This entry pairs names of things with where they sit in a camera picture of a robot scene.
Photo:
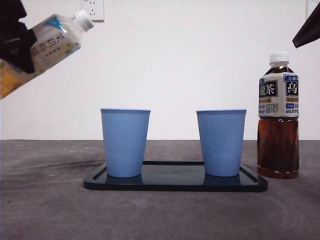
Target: tilted plastic bottle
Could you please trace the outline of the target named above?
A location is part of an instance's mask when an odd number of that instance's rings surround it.
[[[34,26],[32,30],[37,41],[30,48],[30,54],[35,72],[28,74],[0,59],[0,98],[79,50],[83,33],[93,26],[84,10],[74,14],[73,18],[54,14]]]
[[[287,52],[271,54],[271,68],[259,79],[257,169],[278,179],[299,173],[299,77],[288,63]]]

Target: bottle cap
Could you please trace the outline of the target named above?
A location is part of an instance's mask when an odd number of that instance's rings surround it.
[[[85,10],[78,11],[74,17],[86,32],[94,27],[94,22],[91,21]]]
[[[289,62],[289,53],[286,51],[272,53],[270,55],[270,65],[275,62]]]

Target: tray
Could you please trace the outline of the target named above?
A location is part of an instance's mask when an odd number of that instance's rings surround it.
[[[264,192],[268,182],[241,165],[237,176],[205,173],[203,161],[143,161],[142,172],[134,177],[107,175],[102,164],[84,179],[89,190],[179,191],[179,192]]]

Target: blue plastic cup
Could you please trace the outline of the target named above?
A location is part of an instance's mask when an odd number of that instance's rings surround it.
[[[205,172],[219,177],[239,174],[245,109],[197,111]]]
[[[107,174],[129,178],[141,174],[150,110],[101,108]]]

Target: wall socket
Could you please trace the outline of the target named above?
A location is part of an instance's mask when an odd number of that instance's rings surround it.
[[[105,1],[104,0],[81,0],[84,9],[90,19],[94,22],[105,20]]]
[[[315,10],[320,0],[306,0],[306,18],[308,18]]]

